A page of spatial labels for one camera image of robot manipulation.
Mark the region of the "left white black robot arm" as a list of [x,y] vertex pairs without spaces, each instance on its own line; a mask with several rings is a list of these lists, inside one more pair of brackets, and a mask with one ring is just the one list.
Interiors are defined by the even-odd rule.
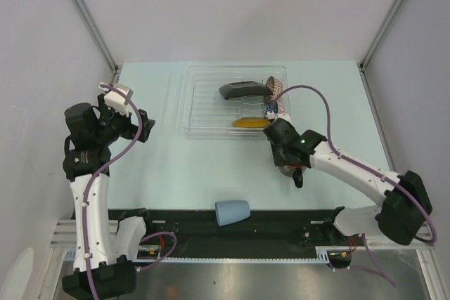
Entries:
[[113,157],[110,145],[119,138],[146,142],[154,121],[121,90],[98,96],[98,105],[73,105],[65,111],[70,131],[65,139],[63,171],[75,205],[76,250],[73,272],[63,278],[63,290],[75,299],[111,299],[136,289],[139,243],[150,242],[155,226],[145,209],[123,214],[110,235],[108,187]]

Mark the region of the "blue patterned bowl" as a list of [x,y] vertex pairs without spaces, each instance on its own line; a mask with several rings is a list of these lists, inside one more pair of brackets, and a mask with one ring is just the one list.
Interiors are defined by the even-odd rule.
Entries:
[[291,116],[286,112],[285,108],[278,101],[270,102],[266,107],[266,112],[268,111],[276,112],[278,114],[278,117],[276,119],[280,118],[288,122],[292,121]]

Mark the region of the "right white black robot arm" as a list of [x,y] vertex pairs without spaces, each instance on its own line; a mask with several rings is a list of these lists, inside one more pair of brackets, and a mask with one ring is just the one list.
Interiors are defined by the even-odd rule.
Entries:
[[352,159],[334,148],[323,135],[307,130],[299,134],[287,120],[277,118],[263,130],[274,164],[303,186],[303,173],[315,169],[356,189],[373,202],[371,207],[338,207],[326,219],[324,235],[331,244],[342,244],[360,234],[384,235],[409,245],[432,211],[422,178],[413,171],[398,174]]

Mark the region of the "yellow round plate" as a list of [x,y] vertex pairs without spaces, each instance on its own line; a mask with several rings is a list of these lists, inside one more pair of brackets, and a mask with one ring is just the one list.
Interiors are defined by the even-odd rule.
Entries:
[[271,121],[263,117],[244,117],[232,122],[236,128],[258,129],[270,125]]

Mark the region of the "light blue plastic cup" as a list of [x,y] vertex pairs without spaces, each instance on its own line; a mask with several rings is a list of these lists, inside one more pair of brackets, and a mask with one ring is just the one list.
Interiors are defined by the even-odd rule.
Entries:
[[229,200],[215,203],[215,216],[219,227],[228,226],[250,217],[250,205],[245,200]]

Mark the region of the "red black lacquer cup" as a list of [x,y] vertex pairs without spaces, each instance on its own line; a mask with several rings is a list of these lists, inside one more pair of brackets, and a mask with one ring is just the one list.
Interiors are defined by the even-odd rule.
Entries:
[[306,171],[306,166],[303,165],[284,165],[278,167],[278,170],[284,175],[291,178],[294,182],[296,188],[300,189],[304,184],[304,172]]

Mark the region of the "beige patterned bowl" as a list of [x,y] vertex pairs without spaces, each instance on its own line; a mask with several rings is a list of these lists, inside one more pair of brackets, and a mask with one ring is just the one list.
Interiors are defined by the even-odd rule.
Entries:
[[264,97],[266,102],[273,101],[284,90],[283,83],[275,77],[269,77],[265,83],[265,87],[271,91],[269,95]]

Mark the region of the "black floral square plate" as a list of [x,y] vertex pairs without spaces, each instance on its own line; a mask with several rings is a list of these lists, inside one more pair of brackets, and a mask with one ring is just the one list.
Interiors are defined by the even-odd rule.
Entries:
[[273,91],[256,81],[241,81],[225,84],[219,88],[219,93],[225,100],[248,96],[271,96]]

